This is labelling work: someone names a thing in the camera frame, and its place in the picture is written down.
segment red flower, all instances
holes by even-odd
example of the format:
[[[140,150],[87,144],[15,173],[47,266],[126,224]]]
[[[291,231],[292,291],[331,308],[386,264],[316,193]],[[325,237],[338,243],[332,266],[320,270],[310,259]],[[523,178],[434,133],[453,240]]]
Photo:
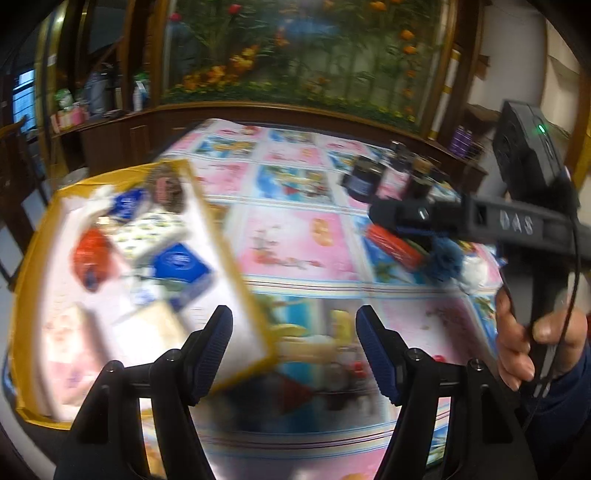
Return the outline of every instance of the red flower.
[[[230,15],[236,15],[242,9],[242,5],[232,4],[228,7],[228,13]]]

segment table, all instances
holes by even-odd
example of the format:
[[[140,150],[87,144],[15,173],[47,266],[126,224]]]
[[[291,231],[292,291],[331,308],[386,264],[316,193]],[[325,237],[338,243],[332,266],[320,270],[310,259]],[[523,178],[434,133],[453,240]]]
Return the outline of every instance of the table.
[[[365,239],[367,205],[339,186],[359,154],[384,149],[313,132],[207,121],[163,156],[188,158],[265,309],[282,361],[271,372],[211,395],[193,417],[217,478],[371,479],[398,409],[379,394],[352,331],[357,308],[374,306],[410,346],[440,360],[491,359],[496,335],[489,275],[471,297],[407,272]],[[389,171],[379,194],[396,197],[405,174]],[[437,187],[441,195],[453,195]],[[430,462],[443,455],[449,399],[441,399]],[[56,460],[64,432],[25,431]],[[150,419],[144,436],[159,473]]]

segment wooden cabinet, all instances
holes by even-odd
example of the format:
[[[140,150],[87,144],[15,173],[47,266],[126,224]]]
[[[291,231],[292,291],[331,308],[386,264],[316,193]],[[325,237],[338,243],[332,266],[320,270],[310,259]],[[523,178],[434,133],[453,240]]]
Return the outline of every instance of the wooden cabinet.
[[[486,176],[481,167],[466,167],[466,160],[455,157],[441,145],[393,127],[345,113],[250,102],[163,105],[115,120],[81,125],[58,135],[57,140],[70,145],[67,155],[84,159],[93,176],[150,161],[171,139],[207,118],[225,118],[269,127],[304,128],[385,147],[392,140],[400,141],[413,152],[441,162],[441,169],[451,177],[452,184],[462,182],[469,192],[476,191]],[[77,144],[80,145],[79,151],[75,151]],[[68,158],[66,162],[74,163]]]

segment white wall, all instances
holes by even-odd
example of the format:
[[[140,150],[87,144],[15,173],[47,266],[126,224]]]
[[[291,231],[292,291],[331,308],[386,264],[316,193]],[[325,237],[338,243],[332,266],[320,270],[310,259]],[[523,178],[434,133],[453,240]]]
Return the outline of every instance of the white wall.
[[[544,87],[545,19],[527,0],[486,7],[480,53],[491,57],[486,80],[474,78],[469,103],[500,111],[503,100],[538,105]]]
[[[572,133],[579,109],[579,62],[549,22],[546,83],[541,103],[548,121]]]

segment wall mural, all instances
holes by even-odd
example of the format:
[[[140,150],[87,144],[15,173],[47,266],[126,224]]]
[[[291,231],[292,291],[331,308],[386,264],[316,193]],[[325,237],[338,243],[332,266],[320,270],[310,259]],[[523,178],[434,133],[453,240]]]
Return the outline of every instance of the wall mural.
[[[164,103],[290,103],[418,131],[444,2],[234,1],[172,2]]]

